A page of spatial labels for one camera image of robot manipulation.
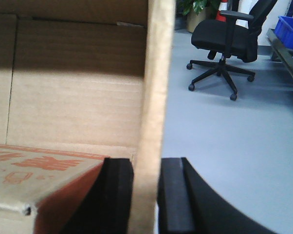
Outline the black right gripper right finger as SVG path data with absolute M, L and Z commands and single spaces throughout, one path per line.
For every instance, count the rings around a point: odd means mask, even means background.
M 163 158 L 158 187 L 161 234 L 269 234 L 218 195 L 187 158 Z

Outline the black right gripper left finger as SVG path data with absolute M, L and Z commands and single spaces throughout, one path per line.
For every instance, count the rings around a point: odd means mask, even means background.
M 98 179 L 60 233 L 127 233 L 133 176 L 128 158 L 106 158 Z

